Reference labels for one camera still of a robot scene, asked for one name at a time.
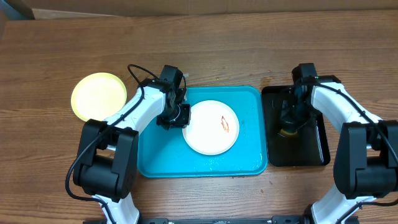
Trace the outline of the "green yellow sponge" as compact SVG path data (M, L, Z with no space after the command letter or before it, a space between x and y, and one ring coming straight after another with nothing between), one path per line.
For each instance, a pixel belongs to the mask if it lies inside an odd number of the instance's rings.
M279 134L285 138L291 138L294 137L296 135L298 135L297 131L291 131L291 130L286 130L286 129L281 129L279 131Z

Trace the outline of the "white plate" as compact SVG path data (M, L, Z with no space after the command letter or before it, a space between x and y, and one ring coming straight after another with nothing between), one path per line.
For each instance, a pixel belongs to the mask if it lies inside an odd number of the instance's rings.
M235 144L239 136L239 120L227 104L205 100L192 106L189 125L182 133L194 151L215 156Z

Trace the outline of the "yellow plate with sauce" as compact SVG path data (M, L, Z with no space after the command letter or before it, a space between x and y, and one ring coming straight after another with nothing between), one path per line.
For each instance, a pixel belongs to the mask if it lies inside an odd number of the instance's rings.
M74 114L83 121L103 121L116 114L127 100L127 90L120 78L98 72L80 80L71 95Z

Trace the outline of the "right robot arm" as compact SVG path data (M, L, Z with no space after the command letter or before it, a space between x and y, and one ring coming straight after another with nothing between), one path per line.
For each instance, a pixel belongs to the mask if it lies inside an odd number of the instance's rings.
M279 111L276 138L294 148L311 139L321 147L319 127L311 120L326 116L340 134L333 166L334 184L312 204L302 223L357 223L352 214L377 198L397 191L397 121L384 121L363 108L333 75L294 76L273 108Z

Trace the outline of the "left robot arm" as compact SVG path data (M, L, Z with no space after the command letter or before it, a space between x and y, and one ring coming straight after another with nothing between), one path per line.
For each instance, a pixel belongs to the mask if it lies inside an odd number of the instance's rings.
M168 130L184 128L190 116L186 87L168 79L145 79L134 97L106 121L88 120L78 154L65 180L72 198L97 202L103 223L138 223L131 187L137 171L139 135L156 120Z

